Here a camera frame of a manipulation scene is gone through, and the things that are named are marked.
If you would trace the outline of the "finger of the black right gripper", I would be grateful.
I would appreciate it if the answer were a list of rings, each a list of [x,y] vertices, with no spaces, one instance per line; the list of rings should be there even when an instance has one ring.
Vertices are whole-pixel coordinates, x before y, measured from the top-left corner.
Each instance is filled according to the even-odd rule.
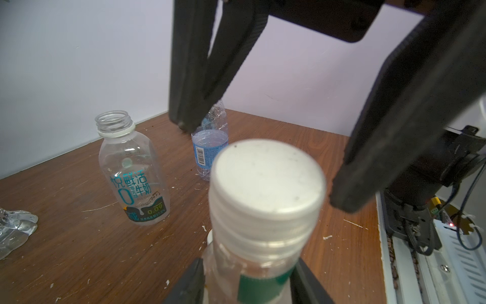
[[[485,2],[439,1],[383,63],[333,180],[354,213],[485,93]]]
[[[267,25],[270,1],[175,1],[169,118],[194,132]]]

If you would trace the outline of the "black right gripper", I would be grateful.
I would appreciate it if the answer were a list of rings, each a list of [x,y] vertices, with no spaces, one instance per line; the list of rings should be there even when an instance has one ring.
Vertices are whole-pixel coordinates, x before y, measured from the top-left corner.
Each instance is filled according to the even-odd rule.
[[[271,16],[348,43],[363,39],[385,5],[425,15],[436,4],[422,0],[282,0],[270,3]]]

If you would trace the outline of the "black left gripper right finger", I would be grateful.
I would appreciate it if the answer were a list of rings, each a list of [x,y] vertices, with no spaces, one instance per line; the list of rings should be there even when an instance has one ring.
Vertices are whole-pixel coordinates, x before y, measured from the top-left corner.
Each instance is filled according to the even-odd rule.
[[[292,304],[334,304],[302,258],[299,258],[290,276],[290,290]]]

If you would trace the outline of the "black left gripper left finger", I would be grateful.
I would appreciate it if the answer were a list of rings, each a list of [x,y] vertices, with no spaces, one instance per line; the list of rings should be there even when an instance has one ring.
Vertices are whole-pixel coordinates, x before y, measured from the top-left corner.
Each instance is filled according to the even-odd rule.
[[[176,282],[163,304],[203,304],[205,275],[202,258],[196,258]]]

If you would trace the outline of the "green label clear bottle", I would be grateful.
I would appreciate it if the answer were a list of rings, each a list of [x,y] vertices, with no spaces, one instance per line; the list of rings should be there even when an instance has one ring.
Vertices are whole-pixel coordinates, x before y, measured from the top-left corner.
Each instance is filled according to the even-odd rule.
[[[210,303],[290,303],[290,280],[312,235],[327,182],[309,154],[247,139],[215,159],[208,193],[212,240],[203,253]]]

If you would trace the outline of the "white bottle cap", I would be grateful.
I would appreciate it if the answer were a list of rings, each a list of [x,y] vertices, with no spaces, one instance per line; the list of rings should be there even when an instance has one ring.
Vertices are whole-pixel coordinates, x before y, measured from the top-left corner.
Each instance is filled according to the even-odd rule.
[[[300,254],[325,201],[316,160],[270,139],[229,144],[217,154],[208,192],[213,240],[252,262]]]

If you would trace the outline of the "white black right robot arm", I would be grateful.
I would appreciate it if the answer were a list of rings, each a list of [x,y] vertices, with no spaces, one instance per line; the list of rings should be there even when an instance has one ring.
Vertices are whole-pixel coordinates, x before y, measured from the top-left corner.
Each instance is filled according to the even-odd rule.
[[[194,132],[229,87],[270,16],[355,43],[382,1],[176,1],[173,7],[169,117]],[[441,186],[457,186],[485,162],[485,140],[445,127],[485,93],[485,2],[436,1],[382,65],[346,146],[330,195],[347,213],[378,190],[397,211],[388,228],[416,251],[440,248],[420,220]]]

